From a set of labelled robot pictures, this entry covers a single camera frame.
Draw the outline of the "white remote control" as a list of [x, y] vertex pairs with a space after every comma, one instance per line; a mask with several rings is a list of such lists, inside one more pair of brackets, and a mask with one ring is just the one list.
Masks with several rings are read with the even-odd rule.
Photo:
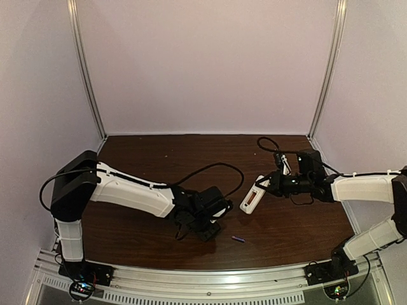
[[248, 215], [252, 214], [264, 194], [262, 189], [253, 184], [239, 206], [241, 211]]

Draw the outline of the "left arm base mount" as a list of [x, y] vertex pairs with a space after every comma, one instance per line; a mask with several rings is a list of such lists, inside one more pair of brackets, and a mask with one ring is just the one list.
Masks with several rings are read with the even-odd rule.
[[61, 253], [54, 256], [59, 265], [59, 275], [71, 280], [68, 294], [78, 303], [89, 300], [96, 291], [97, 285], [108, 287], [113, 278], [114, 268], [109, 265], [88, 262], [67, 262]]

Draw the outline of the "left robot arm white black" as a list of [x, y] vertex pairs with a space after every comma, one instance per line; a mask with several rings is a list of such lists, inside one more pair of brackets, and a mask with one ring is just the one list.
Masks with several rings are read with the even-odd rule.
[[53, 184], [50, 211], [59, 236], [62, 258], [79, 263], [85, 258], [81, 219], [91, 201], [112, 203], [168, 219], [179, 229], [194, 232], [202, 241], [213, 239], [233, 203], [212, 186], [191, 191], [178, 184], [138, 179], [98, 161], [94, 151], [84, 151], [43, 185]]

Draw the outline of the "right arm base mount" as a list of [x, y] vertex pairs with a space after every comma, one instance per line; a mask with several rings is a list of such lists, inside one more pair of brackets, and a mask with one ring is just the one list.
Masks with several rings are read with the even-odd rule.
[[332, 250], [330, 260], [312, 261], [303, 268], [308, 286], [328, 283], [323, 290], [333, 301], [344, 301], [350, 295], [349, 277], [359, 272], [355, 260], [345, 254], [346, 242], [344, 240]]

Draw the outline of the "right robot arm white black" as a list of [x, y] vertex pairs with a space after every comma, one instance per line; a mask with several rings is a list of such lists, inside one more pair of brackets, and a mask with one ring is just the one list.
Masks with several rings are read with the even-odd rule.
[[338, 264], [355, 261], [370, 252], [406, 239], [406, 169], [377, 173], [326, 173], [316, 150], [297, 151], [299, 172], [286, 175], [282, 160], [286, 151], [274, 151], [278, 170], [256, 181], [256, 187], [276, 197], [309, 194], [324, 203], [336, 201], [378, 201], [389, 203], [394, 213], [367, 231], [356, 234], [332, 251]]

